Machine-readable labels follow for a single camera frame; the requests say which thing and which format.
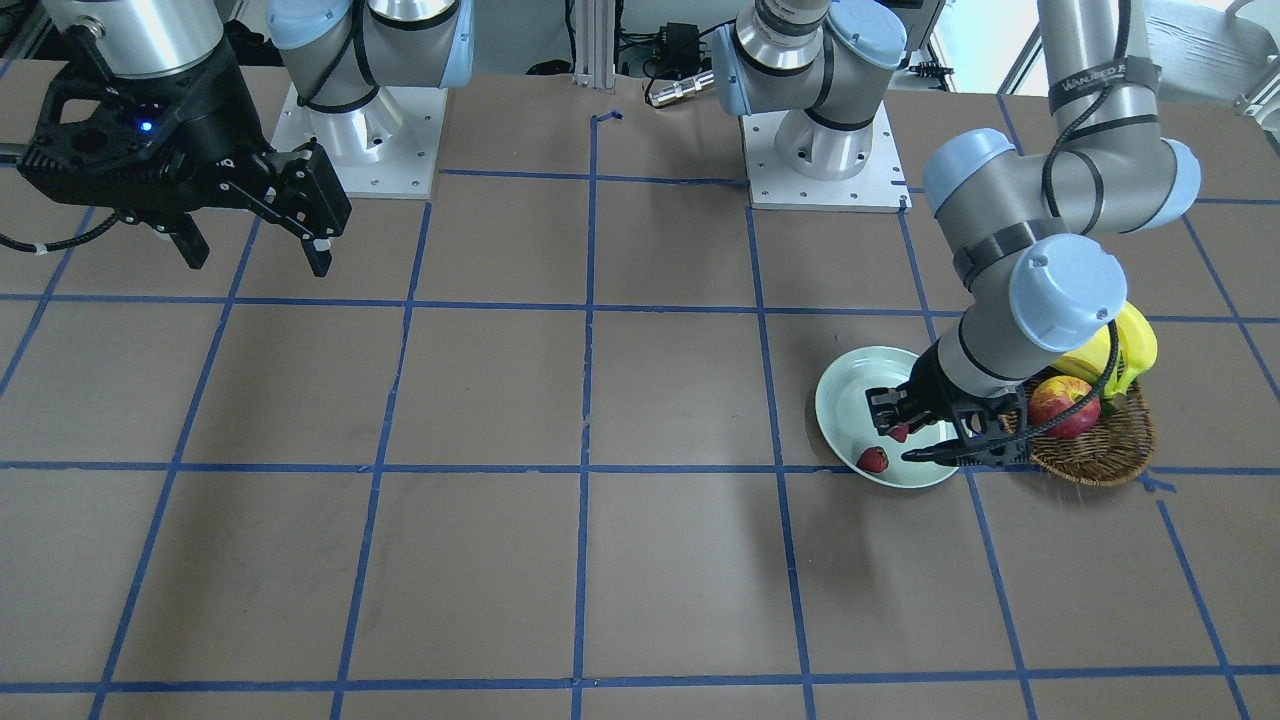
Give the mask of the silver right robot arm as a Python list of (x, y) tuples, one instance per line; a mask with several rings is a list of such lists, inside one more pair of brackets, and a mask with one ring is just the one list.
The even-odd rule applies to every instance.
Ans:
[(47, 1), (70, 59), (45, 95), (31, 141), (8, 151), (55, 202), (106, 208), (52, 243), (3, 238), (44, 255), (116, 223), (166, 236), (189, 268), (209, 245), (193, 213), (239, 209), (293, 234), (311, 272), (352, 210), (338, 168), (399, 156), (408, 118), (392, 90), (460, 88), (474, 65), (470, 1), (270, 1), (271, 42), (308, 133), (271, 146), (227, 26), (211, 1)]

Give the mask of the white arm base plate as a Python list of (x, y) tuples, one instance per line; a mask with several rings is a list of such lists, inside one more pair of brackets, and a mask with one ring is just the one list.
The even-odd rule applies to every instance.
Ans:
[(740, 118), (750, 204), (756, 210), (897, 213), (913, 208), (884, 105), (855, 131), (805, 111)]

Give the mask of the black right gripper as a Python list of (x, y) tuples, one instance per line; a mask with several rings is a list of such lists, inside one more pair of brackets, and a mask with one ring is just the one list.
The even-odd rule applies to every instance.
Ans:
[[(47, 88), (17, 169), (56, 202), (182, 213), (214, 204), (216, 172), (232, 161), (221, 178), (230, 205), (293, 234), (312, 274), (323, 278), (332, 241), (352, 213), (340, 178), (315, 138), (289, 152), (265, 151), (256, 106), (233, 60), (109, 81), (69, 63)], [(165, 220), (165, 234), (189, 269), (205, 266), (209, 242), (191, 214)]]

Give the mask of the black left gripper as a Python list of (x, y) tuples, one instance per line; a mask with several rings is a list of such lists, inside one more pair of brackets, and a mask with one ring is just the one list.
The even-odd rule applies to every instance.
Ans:
[(1027, 434), (1027, 365), (977, 351), (965, 338), (941, 338), (916, 360), (906, 386), (870, 387), (865, 400), (878, 436), (943, 420), (956, 438), (911, 448), (905, 462), (947, 468), (1005, 468), (1030, 461)]

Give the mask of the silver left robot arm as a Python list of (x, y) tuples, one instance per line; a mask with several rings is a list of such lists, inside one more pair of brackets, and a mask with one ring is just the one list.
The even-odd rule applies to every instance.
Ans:
[[(1050, 114), (1047, 152), (1021, 155), (996, 129), (951, 138), (923, 184), (972, 306), (896, 388), (867, 392), (876, 430), (948, 423), (955, 437), (905, 454), (909, 462), (1020, 462), (1051, 421), (1004, 416), (1025, 407), (1023, 382), (1117, 331), (1126, 301), (1119, 261), (1093, 232), (1166, 224), (1196, 200), (1201, 165), (1161, 135), (1140, 1), (1041, 1)], [(838, 183), (874, 155), (874, 122), (908, 55), (899, 17), (876, 1), (756, 1), (710, 37), (721, 106), (733, 117), (781, 113), (780, 164)]]

